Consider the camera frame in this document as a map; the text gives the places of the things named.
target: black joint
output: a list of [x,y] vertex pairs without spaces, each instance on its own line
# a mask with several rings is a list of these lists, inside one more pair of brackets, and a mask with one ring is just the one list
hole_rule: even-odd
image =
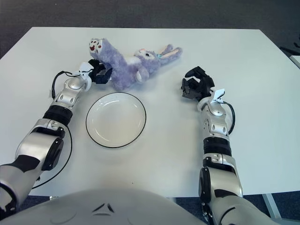
[[207,137],[203,140],[204,153],[219,153],[231,156],[231,148],[228,140],[221,137]]
[[230,196],[230,195],[237,196],[235,193],[233,193],[231,191],[226,191],[226,190],[223,190],[223,189],[216,189],[215,190],[215,196],[217,198],[219,198],[219,197],[224,198],[224,197]]
[[5,205],[5,209],[0,206],[0,221],[6,217],[9,217],[16,213],[17,211],[17,200],[14,192],[4,184],[0,183],[0,188],[3,188],[11,197],[11,201]]
[[44,114],[43,119],[55,120],[63,125],[67,126],[73,116],[71,110],[60,106],[52,105],[49,107],[47,112]]
[[52,170],[57,165],[63,145],[64,142],[61,138],[55,139],[47,153],[44,164],[42,166],[42,171]]
[[45,135],[52,135],[52,136],[57,136],[60,138],[64,138],[65,137],[65,130],[62,127],[58,127],[57,130],[51,130],[45,127],[36,127],[32,130],[33,132],[37,132],[37,133],[42,133]]
[[38,164],[39,160],[37,158],[34,158],[32,156],[27,156],[27,155],[19,155],[18,158],[10,164],[5,164],[5,165],[10,165],[14,166],[24,172],[29,171],[29,170],[34,170]]
[[220,163],[214,163],[214,162],[211,161],[211,157],[206,157],[203,160],[203,166],[204,167],[216,168],[216,169],[219,169],[219,170],[225,170],[225,171],[233,172],[235,174],[235,170],[231,166],[220,164]]
[[210,194],[210,171],[204,167],[200,171],[199,176],[199,196],[202,202],[209,203],[211,199]]

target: gray carpet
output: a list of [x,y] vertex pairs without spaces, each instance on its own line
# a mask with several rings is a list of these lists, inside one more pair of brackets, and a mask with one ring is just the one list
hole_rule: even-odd
[[[0,58],[33,26],[260,29],[300,51],[299,0],[0,0]],[[261,195],[245,198],[267,213]],[[300,219],[300,192],[274,198],[283,217]],[[46,200],[30,196],[21,209]],[[202,218],[198,198],[177,203]]]

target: silver arm segment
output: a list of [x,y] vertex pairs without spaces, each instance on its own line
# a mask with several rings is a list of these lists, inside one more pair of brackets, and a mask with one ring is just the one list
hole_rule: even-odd
[[211,89],[211,96],[198,103],[203,133],[203,168],[199,196],[209,224],[274,225],[269,217],[242,198],[235,159],[231,156],[226,112],[221,106],[225,91]]
[[19,144],[15,161],[0,166],[0,213],[15,213],[43,171],[53,169],[63,148],[66,126],[82,91],[91,85],[89,72],[93,66],[83,63],[76,77],[66,80],[64,89],[53,100],[42,119]]

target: plush bunny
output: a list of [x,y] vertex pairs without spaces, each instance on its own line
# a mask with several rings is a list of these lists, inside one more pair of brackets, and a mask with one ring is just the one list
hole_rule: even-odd
[[90,55],[104,64],[105,68],[111,69],[111,80],[117,90],[124,90],[135,82],[144,82],[149,74],[156,72],[161,65],[178,58],[181,48],[173,50],[168,45],[161,53],[156,54],[145,49],[138,50],[133,57],[124,58],[107,39],[93,38],[89,44]]

